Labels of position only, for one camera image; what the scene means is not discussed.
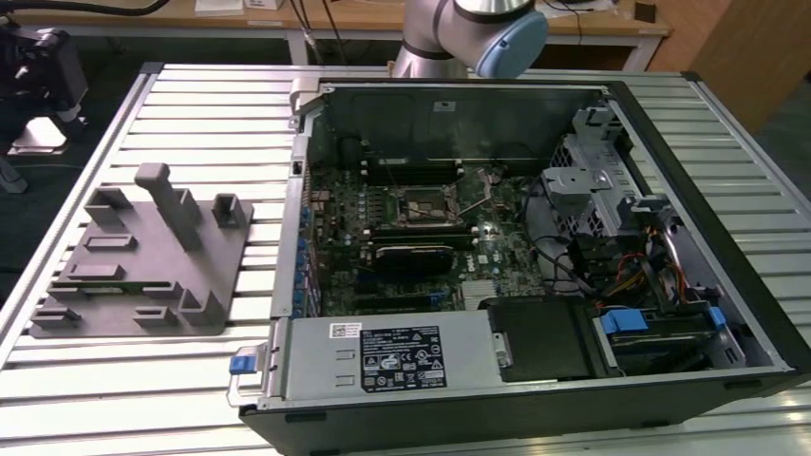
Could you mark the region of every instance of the blue latch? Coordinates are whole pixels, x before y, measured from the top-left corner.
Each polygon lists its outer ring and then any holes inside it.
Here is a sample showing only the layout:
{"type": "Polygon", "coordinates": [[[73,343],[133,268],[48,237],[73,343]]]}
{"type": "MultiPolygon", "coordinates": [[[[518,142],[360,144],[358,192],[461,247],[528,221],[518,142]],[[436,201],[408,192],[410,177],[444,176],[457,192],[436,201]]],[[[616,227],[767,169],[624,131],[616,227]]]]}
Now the blue latch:
{"type": "Polygon", "coordinates": [[[232,375],[256,373],[256,355],[248,354],[232,356],[228,371],[232,375]]]}
{"type": "Polygon", "coordinates": [[[725,317],[722,316],[720,307],[709,308],[709,318],[712,318],[712,324],[714,325],[716,330],[725,326],[725,317]]]}
{"type": "Polygon", "coordinates": [[[646,322],[642,312],[636,309],[618,309],[608,311],[598,318],[605,334],[626,333],[646,330],[646,322]]]}

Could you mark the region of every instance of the warning label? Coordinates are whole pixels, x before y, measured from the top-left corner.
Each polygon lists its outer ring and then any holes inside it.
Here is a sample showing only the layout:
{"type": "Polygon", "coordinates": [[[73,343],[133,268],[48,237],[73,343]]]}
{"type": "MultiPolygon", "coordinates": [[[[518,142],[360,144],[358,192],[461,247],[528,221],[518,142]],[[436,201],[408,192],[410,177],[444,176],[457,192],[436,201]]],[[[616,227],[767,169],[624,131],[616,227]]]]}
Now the warning label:
{"type": "Polygon", "coordinates": [[[444,388],[440,327],[360,331],[365,392],[444,388]]]}

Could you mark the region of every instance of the aluminum extrusion table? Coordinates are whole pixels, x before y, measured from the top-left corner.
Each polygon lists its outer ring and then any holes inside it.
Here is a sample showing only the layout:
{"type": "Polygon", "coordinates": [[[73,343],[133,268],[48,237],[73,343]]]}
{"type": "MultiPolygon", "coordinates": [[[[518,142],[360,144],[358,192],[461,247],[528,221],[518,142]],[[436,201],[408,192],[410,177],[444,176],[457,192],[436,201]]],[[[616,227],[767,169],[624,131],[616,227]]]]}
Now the aluminum extrusion table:
{"type": "MultiPolygon", "coordinates": [[[[225,401],[228,359],[266,338],[298,77],[381,77],[384,68],[146,65],[0,313],[0,455],[274,454],[225,401]],[[254,203],[225,333],[37,340],[29,315],[64,266],[97,185],[166,162],[200,199],[254,203]]],[[[701,82],[674,73],[533,71],[524,78],[628,84],[799,330],[811,340],[811,206],[701,82]]],[[[652,170],[640,162],[654,189],[652,170]]],[[[248,389],[258,377],[244,378],[248,389]]],[[[386,454],[808,454],[811,391],[747,399],[672,427],[408,449],[386,454]]]]}

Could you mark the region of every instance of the wooden desk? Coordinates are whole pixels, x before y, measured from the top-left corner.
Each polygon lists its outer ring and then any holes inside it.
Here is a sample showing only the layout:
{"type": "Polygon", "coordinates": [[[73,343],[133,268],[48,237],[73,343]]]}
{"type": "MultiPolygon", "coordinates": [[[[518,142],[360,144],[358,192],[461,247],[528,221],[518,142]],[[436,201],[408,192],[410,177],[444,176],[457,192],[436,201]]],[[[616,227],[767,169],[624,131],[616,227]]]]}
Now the wooden desk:
{"type": "MultiPolygon", "coordinates": [[[[304,2],[316,38],[334,38],[320,0],[304,2]]],[[[134,8],[149,2],[94,0],[93,3],[134,8]]],[[[624,69],[644,70],[670,28],[664,23],[648,24],[630,19],[632,3],[632,0],[620,0],[618,11],[580,14],[580,28],[573,15],[549,19],[548,43],[633,48],[624,69]]],[[[374,0],[340,0],[329,6],[342,39],[401,39],[401,4],[374,3],[374,0]]],[[[225,17],[194,16],[193,0],[170,0],[162,9],[144,17],[25,10],[14,18],[22,25],[58,27],[78,36],[282,38],[290,47],[292,64],[309,64],[306,44],[290,2],[285,2],[277,11],[245,9],[242,15],[225,17]]]]}

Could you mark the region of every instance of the white sticker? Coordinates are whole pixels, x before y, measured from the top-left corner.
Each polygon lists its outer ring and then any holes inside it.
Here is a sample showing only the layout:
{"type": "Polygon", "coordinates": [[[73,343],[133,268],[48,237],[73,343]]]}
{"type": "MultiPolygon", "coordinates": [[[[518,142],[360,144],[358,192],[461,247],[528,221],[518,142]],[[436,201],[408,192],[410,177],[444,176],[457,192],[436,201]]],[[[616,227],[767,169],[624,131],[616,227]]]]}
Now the white sticker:
{"type": "Polygon", "coordinates": [[[456,102],[433,102],[433,112],[453,112],[456,102]]]}
{"type": "Polygon", "coordinates": [[[330,339],[356,339],[360,337],[360,323],[329,323],[330,339]]]}

